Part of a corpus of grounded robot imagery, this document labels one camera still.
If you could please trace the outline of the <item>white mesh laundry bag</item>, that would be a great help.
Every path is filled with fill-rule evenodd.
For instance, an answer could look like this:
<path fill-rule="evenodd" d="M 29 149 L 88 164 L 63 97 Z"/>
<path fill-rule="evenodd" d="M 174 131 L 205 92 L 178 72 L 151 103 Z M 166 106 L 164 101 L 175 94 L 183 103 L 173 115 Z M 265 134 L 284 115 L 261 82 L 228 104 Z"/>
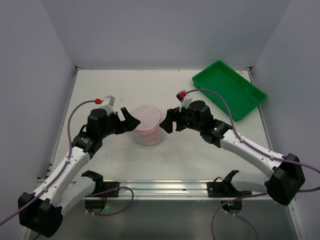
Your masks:
<path fill-rule="evenodd" d="M 140 121 L 140 124 L 133 131 L 133 139 L 136 143 L 153 146 L 163 140 L 159 126 L 163 116 L 155 105 L 140 105 L 133 109 L 130 114 Z"/>

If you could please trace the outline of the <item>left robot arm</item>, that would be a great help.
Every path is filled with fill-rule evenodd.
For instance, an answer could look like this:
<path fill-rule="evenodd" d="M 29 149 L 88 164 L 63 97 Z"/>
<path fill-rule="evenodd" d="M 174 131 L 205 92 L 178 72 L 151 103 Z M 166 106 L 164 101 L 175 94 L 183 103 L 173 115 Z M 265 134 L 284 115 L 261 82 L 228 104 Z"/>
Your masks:
<path fill-rule="evenodd" d="M 93 171 L 84 172 L 75 184 L 72 181 L 102 147 L 104 138 L 131 132 L 141 123 L 125 107 L 120 110 L 124 120 L 120 120 L 117 112 L 103 108 L 90 112 L 58 167 L 32 193 L 24 192 L 19 197 L 22 226 L 50 238 L 61 226 L 64 215 L 80 200 L 103 191 L 103 176 Z"/>

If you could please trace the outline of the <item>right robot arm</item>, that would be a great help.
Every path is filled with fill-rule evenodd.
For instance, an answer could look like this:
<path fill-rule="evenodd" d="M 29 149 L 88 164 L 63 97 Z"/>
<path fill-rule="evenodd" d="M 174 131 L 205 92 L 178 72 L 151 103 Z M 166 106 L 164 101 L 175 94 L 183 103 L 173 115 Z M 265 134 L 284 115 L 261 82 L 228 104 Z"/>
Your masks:
<path fill-rule="evenodd" d="M 214 118 L 202 100 L 193 101 L 188 107 L 168 109 L 159 126 L 168 134 L 185 129 L 197 131 L 205 142 L 241 157 L 260 170 L 260 173 L 230 172 L 223 182 L 232 192 L 268 194 L 277 203 L 287 206 L 305 183 L 296 155 L 284 156 L 242 135 L 237 136 L 231 125 Z"/>

